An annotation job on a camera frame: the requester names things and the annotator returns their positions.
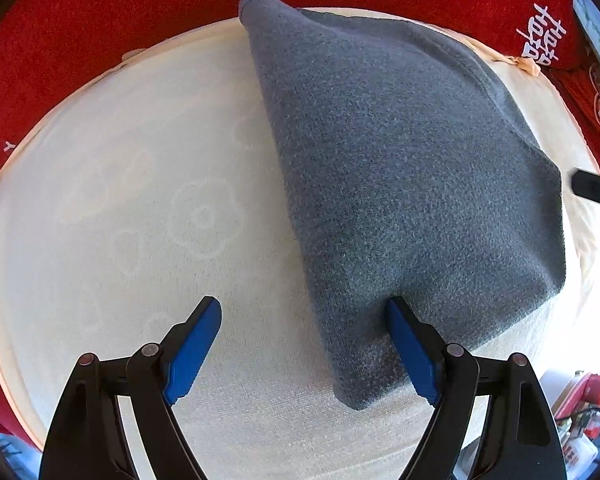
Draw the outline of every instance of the folded towel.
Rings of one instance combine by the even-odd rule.
[[[342,402],[408,380],[389,296],[475,349],[561,290],[560,173],[471,50],[278,0],[241,0],[240,20]]]

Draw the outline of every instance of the white chinese character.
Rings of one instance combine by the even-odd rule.
[[[549,25],[546,21],[546,18],[548,18],[554,25],[555,28],[551,29],[552,34],[554,34],[556,36],[556,38],[558,38],[558,40],[562,39],[562,35],[566,34],[567,31],[565,30],[565,28],[562,26],[562,21],[558,20],[557,22],[551,17],[551,15],[547,12],[549,7],[545,7],[544,9],[542,7],[540,7],[538,4],[534,4],[534,9],[537,10],[540,14],[536,14],[535,18],[536,20],[538,20],[540,23],[542,23],[545,27],[547,25]]]
[[[555,47],[558,45],[558,40],[561,40],[567,31],[560,20],[556,21],[551,17],[548,7],[543,9],[538,4],[534,4],[534,9],[539,14],[529,18],[526,25],[526,34],[516,29],[516,32],[526,39],[522,49],[522,57],[530,57],[538,64],[549,66],[552,60],[559,60],[558,56],[555,55]],[[555,28],[549,28],[545,31],[543,26],[549,27],[549,22]]]

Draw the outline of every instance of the cream bedsheet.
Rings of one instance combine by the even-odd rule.
[[[503,79],[563,174],[597,170],[544,76],[455,37]],[[538,375],[556,358],[600,281],[600,206],[568,191],[564,206],[563,292],[477,354],[525,352]],[[174,412],[209,478],[399,476],[431,410],[411,387],[364,412],[333,397],[237,20],[126,59],[52,110],[0,171],[0,374],[32,437],[43,443],[81,353],[131,354],[205,294],[222,303],[221,333]],[[467,442],[484,403],[475,411]]]

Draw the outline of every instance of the gray cloth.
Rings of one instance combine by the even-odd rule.
[[[408,380],[388,297],[475,349],[561,290],[560,173],[478,56],[414,23],[278,0],[241,0],[240,20],[342,402]]]

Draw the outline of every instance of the blue gripper pad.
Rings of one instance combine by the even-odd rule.
[[[189,336],[169,366],[169,377],[164,388],[164,399],[173,406],[180,397],[189,393],[200,367],[220,330],[222,311],[215,298],[198,318]]]
[[[432,406],[437,406],[440,392],[436,388],[435,364],[427,356],[394,300],[386,302],[384,317],[386,328],[416,393],[427,399]]]

